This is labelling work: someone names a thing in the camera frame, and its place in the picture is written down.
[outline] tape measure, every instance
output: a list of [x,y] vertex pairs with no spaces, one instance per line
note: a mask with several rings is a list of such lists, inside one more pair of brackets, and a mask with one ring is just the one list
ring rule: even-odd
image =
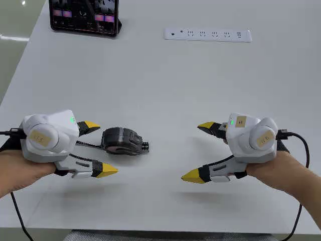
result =
[[149,143],[127,128],[114,127],[105,130],[101,138],[101,147],[110,154],[136,156],[149,152]]

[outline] white table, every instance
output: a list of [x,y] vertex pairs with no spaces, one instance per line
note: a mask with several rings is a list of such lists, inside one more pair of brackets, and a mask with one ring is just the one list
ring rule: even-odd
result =
[[[254,178],[197,185],[180,177],[230,155],[196,126],[231,112],[270,116],[302,134],[321,174],[320,11],[319,1],[121,0],[123,29],[110,39],[53,32],[45,4],[0,107],[1,129],[69,108],[78,121],[136,130],[151,151],[121,157],[77,148],[119,173],[53,175],[16,192],[27,227],[290,232],[298,203]],[[169,41],[165,27],[250,29],[253,42]],[[305,161],[299,141],[285,144]],[[2,227],[20,226],[8,196],[0,217]],[[320,233],[305,210],[297,233]]]

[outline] handwritten label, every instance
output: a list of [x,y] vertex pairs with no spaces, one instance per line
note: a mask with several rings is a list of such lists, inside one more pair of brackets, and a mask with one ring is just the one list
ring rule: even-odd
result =
[[39,131],[33,130],[29,136],[29,139],[37,142],[38,144],[47,147],[49,142],[51,141],[51,138],[48,136],[45,136]]
[[261,135],[258,139],[256,139],[256,143],[259,147],[263,147],[266,143],[273,140],[274,134],[272,131],[268,130],[263,135]]
[[246,123],[246,116],[238,116],[236,118],[236,123],[235,123],[235,127],[237,128],[244,128],[245,127],[245,123]]

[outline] white power strip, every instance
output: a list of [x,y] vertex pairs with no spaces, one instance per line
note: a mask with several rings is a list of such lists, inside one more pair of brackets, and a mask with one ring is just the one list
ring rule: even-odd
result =
[[199,40],[220,42],[252,42],[249,30],[166,28],[164,38],[171,40]]

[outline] yellow fingertip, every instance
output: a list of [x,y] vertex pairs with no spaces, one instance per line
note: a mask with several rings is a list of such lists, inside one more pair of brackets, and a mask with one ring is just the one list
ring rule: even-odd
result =
[[197,127],[204,127],[204,128],[209,129],[209,128],[211,128],[211,126],[212,126],[213,124],[214,124],[214,122],[206,122],[206,123],[204,123],[204,124],[198,125]]
[[88,126],[88,128],[93,128],[93,127],[100,127],[100,125],[94,123],[94,122],[89,122],[87,120],[84,121],[86,123],[86,125]]
[[182,180],[186,182],[194,182],[194,183],[205,183],[201,178],[199,174],[199,169],[194,169],[188,173],[186,173],[184,176],[182,176]]
[[109,175],[115,174],[118,172],[118,169],[114,168],[110,164],[102,164],[102,172],[96,177],[96,178],[101,178],[101,177],[107,177]]

